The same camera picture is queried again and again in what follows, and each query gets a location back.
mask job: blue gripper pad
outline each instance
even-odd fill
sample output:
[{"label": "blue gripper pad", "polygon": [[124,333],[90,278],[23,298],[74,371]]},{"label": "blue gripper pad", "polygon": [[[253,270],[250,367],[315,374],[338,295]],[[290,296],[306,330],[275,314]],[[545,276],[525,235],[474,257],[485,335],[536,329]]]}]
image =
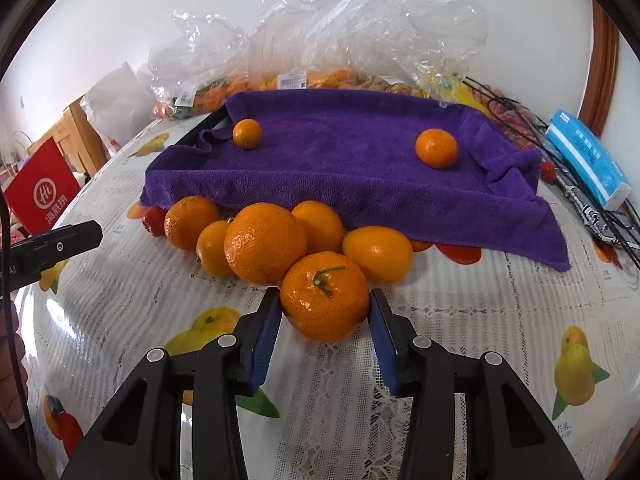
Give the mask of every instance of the blue gripper pad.
[{"label": "blue gripper pad", "polygon": [[394,396],[399,389],[398,378],[396,377],[398,355],[391,341],[391,334],[376,295],[372,292],[369,298],[369,329],[371,330],[373,346],[376,349],[380,375],[386,387],[389,388],[389,391]]},{"label": "blue gripper pad", "polygon": [[270,304],[269,312],[262,324],[262,330],[252,353],[252,375],[248,385],[253,393],[258,390],[259,386],[264,384],[264,380],[267,378],[267,370],[269,369],[271,354],[273,354],[273,347],[276,344],[281,319],[282,306],[278,295],[276,295]]}]

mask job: purple towel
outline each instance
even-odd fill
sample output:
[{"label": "purple towel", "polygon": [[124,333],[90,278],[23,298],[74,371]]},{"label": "purple towel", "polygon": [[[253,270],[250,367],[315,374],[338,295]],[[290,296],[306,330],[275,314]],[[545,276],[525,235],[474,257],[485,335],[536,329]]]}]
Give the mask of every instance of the purple towel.
[{"label": "purple towel", "polygon": [[[195,147],[168,147],[146,170],[142,205],[169,208],[200,194],[231,208],[272,202],[291,209],[313,199],[348,227],[383,225],[414,240],[570,268],[556,219],[535,193],[538,151],[517,150],[472,108],[320,89],[244,92],[226,108],[234,123],[253,118],[262,125],[260,145],[241,150],[226,126],[202,131]],[[428,128],[458,140],[451,168],[434,170],[415,154],[415,139]]]}]

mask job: blue tissue package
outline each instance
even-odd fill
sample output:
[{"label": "blue tissue package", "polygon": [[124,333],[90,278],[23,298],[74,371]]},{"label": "blue tissue package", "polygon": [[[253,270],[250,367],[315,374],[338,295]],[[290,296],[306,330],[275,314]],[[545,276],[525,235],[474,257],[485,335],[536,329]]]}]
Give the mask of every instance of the blue tissue package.
[{"label": "blue tissue package", "polygon": [[610,153],[582,122],[558,110],[546,138],[574,168],[603,209],[615,211],[622,205],[631,185]]}]

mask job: barcode sticker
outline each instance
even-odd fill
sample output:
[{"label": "barcode sticker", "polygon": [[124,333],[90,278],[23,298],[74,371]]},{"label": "barcode sticker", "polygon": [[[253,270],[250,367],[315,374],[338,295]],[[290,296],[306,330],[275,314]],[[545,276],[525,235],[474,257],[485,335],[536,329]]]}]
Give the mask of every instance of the barcode sticker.
[{"label": "barcode sticker", "polygon": [[191,108],[196,100],[196,92],[193,90],[185,90],[177,98],[175,98],[175,106],[186,106]]},{"label": "barcode sticker", "polygon": [[306,72],[291,72],[278,76],[278,90],[302,90],[306,88]]},{"label": "barcode sticker", "polygon": [[404,83],[402,79],[398,79],[397,77],[393,77],[390,75],[379,75],[378,76],[382,81],[385,81],[389,85],[395,85],[396,83]]}]

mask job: logo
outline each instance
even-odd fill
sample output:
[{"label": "logo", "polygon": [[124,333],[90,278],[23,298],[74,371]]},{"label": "logo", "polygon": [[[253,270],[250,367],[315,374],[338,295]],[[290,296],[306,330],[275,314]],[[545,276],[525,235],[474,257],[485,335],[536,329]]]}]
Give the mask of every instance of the logo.
[{"label": "logo", "polygon": [[33,201],[40,209],[48,209],[56,201],[56,185],[50,178],[41,178],[33,188]]}]

